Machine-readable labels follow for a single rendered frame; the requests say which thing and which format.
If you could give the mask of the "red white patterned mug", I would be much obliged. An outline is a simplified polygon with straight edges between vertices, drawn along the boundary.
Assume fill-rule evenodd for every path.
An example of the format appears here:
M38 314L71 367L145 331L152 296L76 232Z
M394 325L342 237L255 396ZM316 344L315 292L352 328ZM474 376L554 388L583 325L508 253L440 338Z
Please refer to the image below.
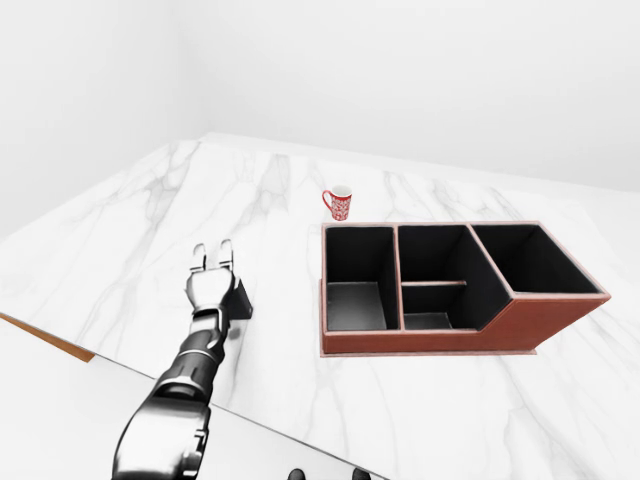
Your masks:
M322 200L336 221L348 219L351 199L352 189L346 185L335 185L322 192Z

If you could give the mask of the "black book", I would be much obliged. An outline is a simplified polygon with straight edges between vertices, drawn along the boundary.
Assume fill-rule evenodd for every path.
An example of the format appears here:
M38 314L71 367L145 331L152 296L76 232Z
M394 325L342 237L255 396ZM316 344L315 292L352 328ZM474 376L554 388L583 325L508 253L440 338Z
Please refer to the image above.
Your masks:
M237 279L233 289L226 294L222 310L228 323L252 318L253 307L241 279Z

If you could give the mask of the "red-brown desk caddy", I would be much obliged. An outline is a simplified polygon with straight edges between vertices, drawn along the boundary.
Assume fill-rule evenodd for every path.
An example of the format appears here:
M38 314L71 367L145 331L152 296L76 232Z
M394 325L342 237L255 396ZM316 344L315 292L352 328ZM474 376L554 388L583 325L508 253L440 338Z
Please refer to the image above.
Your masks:
M531 354L609 293L538 222L326 224L326 356Z

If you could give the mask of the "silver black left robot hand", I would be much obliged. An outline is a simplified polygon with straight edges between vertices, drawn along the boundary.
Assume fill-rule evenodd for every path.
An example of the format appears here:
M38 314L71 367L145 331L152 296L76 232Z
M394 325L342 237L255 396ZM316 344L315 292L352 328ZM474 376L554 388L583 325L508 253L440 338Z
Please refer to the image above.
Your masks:
M193 317L224 305L235 288L234 255L230 239L221 242L217 260L214 268L208 268L205 245L200 243L194 247L185 289L193 307Z

